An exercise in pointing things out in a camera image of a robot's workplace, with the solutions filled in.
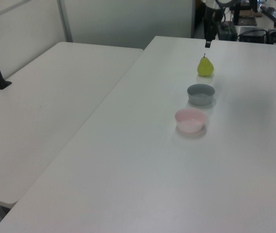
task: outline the desk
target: desk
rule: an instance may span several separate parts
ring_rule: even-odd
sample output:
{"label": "desk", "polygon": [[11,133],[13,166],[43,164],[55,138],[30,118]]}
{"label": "desk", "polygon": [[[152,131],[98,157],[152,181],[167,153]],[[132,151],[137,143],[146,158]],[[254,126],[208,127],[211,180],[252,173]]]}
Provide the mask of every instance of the desk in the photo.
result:
{"label": "desk", "polygon": [[[276,46],[204,47],[155,37],[0,233],[275,233]],[[213,78],[197,76],[204,52]],[[174,114],[194,107],[195,83],[216,94],[205,129],[186,135]]]}
{"label": "desk", "polygon": [[59,43],[0,91],[0,205],[12,207],[142,50]]}
{"label": "desk", "polygon": [[[276,1],[275,0],[268,0],[263,4],[264,6],[274,7],[276,9]],[[262,13],[262,10],[259,8],[258,4],[258,12]],[[226,14],[227,20],[230,20],[230,13]],[[269,17],[267,17],[264,13],[262,13],[262,17],[256,18],[257,26],[236,26],[237,33],[240,34],[241,27],[258,27],[263,28],[265,30],[269,30],[273,28],[274,22]]]}

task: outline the table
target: table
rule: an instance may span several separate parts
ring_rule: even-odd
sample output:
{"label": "table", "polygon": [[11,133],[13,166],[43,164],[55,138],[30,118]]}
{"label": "table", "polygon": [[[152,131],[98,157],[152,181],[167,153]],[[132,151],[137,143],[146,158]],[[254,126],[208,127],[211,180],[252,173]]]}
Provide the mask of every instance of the table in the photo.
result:
{"label": "table", "polygon": [[[197,76],[204,53],[212,78]],[[212,104],[188,102],[195,83],[215,88]],[[176,129],[184,107],[205,112],[202,131]],[[4,232],[275,233],[276,46],[155,37]]]}
{"label": "table", "polygon": [[0,205],[11,208],[142,50],[58,43],[0,91]]}

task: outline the green pear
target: green pear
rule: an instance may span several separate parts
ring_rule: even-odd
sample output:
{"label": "green pear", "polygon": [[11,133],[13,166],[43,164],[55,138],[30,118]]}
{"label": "green pear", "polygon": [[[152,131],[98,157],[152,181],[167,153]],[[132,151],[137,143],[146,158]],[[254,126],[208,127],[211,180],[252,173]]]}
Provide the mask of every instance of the green pear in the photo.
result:
{"label": "green pear", "polygon": [[210,60],[205,57],[202,57],[200,64],[198,64],[197,67],[197,72],[199,75],[201,76],[209,76],[213,73],[214,71],[214,66],[212,65],[212,63],[210,62]]}

